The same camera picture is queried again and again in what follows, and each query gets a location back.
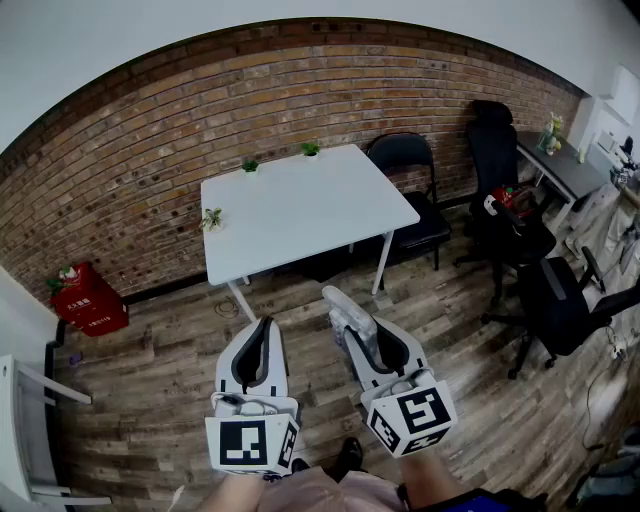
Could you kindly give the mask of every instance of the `chair backrest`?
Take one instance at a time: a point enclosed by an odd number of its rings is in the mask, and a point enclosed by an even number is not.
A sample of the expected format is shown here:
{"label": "chair backrest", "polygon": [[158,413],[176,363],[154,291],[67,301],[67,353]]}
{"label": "chair backrest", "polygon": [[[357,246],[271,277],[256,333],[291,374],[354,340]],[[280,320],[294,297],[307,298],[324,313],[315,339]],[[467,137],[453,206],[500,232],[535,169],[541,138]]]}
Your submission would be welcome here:
{"label": "chair backrest", "polygon": [[467,139],[478,176],[477,198],[518,182],[518,136],[509,108],[496,101],[474,100],[477,118],[467,123]]}
{"label": "chair backrest", "polygon": [[431,173],[433,203],[436,202],[436,179],[433,153],[426,139],[418,133],[391,133],[374,139],[367,150],[369,159],[384,174],[395,168],[428,165]]}

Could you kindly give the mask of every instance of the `chair seat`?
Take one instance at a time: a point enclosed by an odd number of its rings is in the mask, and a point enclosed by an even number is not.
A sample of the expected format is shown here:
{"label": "chair seat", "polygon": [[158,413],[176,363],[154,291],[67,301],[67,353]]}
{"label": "chair seat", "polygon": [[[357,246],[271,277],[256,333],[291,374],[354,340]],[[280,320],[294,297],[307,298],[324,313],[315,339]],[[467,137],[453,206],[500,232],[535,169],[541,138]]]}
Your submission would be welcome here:
{"label": "chair seat", "polygon": [[553,233],[539,220],[531,220],[527,222],[525,236],[514,233],[510,237],[509,244],[504,247],[504,260],[521,265],[536,263],[549,254],[555,245]]}
{"label": "chair seat", "polygon": [[584,341],[589,315],[587,301],[569,264],[563,258],[547,260],[566,298],[558,300],[539,263],[518,270],[518,293],[528,329],[555,354],[571,354]]}
{"label": "chair seat", "polygon": [[392,240],[394,247],[411,249],[419,245],[436,245],[449,240],[451,226],[424,193],[410,192],[405,194],[404,198],[420,215],[420,220],[416,224],[396,230]]}

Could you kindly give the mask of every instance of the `table leg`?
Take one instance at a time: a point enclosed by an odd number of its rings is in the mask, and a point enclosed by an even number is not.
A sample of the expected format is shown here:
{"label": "table leg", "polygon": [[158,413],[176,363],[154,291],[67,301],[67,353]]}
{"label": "table leg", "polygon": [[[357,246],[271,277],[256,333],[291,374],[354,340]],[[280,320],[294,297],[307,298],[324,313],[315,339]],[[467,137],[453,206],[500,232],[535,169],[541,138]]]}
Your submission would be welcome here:
{"label": "table leg", "polygon": [[582,224],[582,221],[586,219],[589,211],[591,210],[591,207],[593,206],[593,203],[595,203],[596,201],[599,192],[599,190],[596,190],[595,192],[591,192],[591,194],[589,194],[589,197],[587,197],[587,200],[582,205],[582,210],[580,210],[571,221],[571,229],[576,229],[580,224]]}
{"label": "table leg", "polygon": [[554,235],[556,234],[556,231],[558,231],[558,228],[560,227],[560,224],[562,224],[562,221],[571,211],[573,203],[575,203],[575,201],[569,201],[568,203],[565,203],[562,209],[558,212],[558,215],[556,215],[555,219],[553,219],[549,223],[549,226],[547,226],[549,228],[549,231],[551,231],[551,233],[553,233]]}
{"label": "table leg", "polygon": [[393,238],[393,231],[389,231],[384,234],[384,245],[382,246],[382,254],[380,255],[380,261],[378,262],[378,271],[376,272],[376,280],[373,282],[373,288],[371,295],[378,293],[378,287],[380,286],[380,280],[382,279],[382,273],[384,272],[384,266],[387,263],[387,256],[389,256],[389,248],[391,247],[391,239]]}
{"label": "table leg", "polygon": [[63,386],[62,384],[58,384],[54,380],[47,379],[44,375],[40,375],[38,372],[32,370],[31,368],[29,368],[28,366],[25,366],[22,363],[16,362],[16,368],[20,373],[26,375],[31,380],[37,382],[38,384],[44,386],[45,388],[49,388],[55,391],[56,393],[64,395],[68,398],[71,398],[72,400],[81,402],[83,404],[88,405],[91,403],[90,396],[85,395],[83,393],[78,393],[77,391],[70,389],[66,386]]}
{"label": "table leg", "polygon": [[85,498],[72,496],[50,496],[48,494],[33,494],[34,501],[38,503],[47,503],[49,505],[76,505],[76,506],[92,506],[92,505],[111,505],[111,498]]}
{"label": "table leg", "polygon": [[238,289],[238,285],[236,285],[236,282],[228,281],[227,284],[229,285],[229,288],[233,292],[233,295],[235,296],[236,300],[242,307],[242,310],[249,317],[249,320],[251,320],[252,322],[255,322],[257,320],[256,315],[254,315],[253,311],[251,311],[251,308],[249,307],[247,300],[244,298],[244,295],[242,295],[242,292]]}
{"label": "table leg", "polygon": [[60,496],[61,494],[71,494],[71,489],[59,485],[31,484],[31,492],[47,496]]}

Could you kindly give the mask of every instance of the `blue object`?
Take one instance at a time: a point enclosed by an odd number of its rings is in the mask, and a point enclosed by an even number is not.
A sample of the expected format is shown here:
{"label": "blue object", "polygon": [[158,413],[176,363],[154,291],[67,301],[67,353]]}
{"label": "blue object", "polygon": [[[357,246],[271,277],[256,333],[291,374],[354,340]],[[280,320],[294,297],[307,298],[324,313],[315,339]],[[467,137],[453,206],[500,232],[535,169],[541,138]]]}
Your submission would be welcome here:
{"label": "blue object", "polygon": [[508,505],[498,503],[486,496],[477,496],[466,503],[444,509],[442,512],[508,512],[509,510],[511,507]]}

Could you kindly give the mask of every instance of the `small succulent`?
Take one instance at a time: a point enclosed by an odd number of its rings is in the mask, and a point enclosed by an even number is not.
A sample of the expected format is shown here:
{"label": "small succulent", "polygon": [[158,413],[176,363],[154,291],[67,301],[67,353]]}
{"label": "small succulent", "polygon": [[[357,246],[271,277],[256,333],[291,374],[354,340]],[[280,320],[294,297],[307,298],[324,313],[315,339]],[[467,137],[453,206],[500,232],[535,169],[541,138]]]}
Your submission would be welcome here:
{"label": "small succulent", "polygon": [[200,227],[204,231],[213,231],[214,229],[220,229],[222,227],[222,220],[220,219],[221,213],[222,208],[216,208],[213,211],[209,210],[209,208],[205,208]]}
{"label": "small succulent", "polygon": [[305,142],[300,147],[302,148],[304,156],[316,156],[318,153],[320,153],[320,146],[314,144],[313,142]]}
{"label": "small succulent", "polygon": [[246,172],[256,172],[258,170],[258,162],[256,162],[255,160],[247,160],[242,164],[242,168]]}
{"label": "small succulent", "polygon": [[63,288],[67,288],[69,285],[65,284],[64,280],[67,277],[75,277],[76,272],[70,265],[66,267],[62,267],[58,271],[58,277],[54,279],[47,279],[46,283],[49,289],[51,290],[51,295],[54,297],[59,295]]}

